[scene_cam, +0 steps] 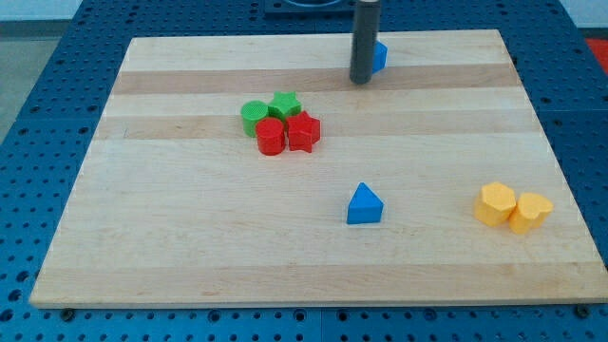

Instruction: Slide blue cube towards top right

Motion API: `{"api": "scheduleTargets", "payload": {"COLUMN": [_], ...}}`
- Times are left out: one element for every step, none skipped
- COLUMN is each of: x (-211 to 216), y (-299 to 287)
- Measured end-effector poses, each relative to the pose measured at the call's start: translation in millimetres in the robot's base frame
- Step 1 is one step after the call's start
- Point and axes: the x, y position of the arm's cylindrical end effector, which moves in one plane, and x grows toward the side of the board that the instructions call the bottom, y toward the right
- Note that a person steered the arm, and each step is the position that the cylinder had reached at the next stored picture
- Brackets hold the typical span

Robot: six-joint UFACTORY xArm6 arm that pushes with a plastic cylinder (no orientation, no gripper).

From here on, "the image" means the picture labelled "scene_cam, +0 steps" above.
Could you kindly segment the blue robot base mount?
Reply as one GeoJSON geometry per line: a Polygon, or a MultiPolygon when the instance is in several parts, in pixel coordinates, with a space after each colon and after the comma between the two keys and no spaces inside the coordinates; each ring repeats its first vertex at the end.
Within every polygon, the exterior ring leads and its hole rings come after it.
{"type": "Polygon", "coordinates": [[[312,16],[352,14],[355,0],[262,0],[266,17],[312,16]]]}

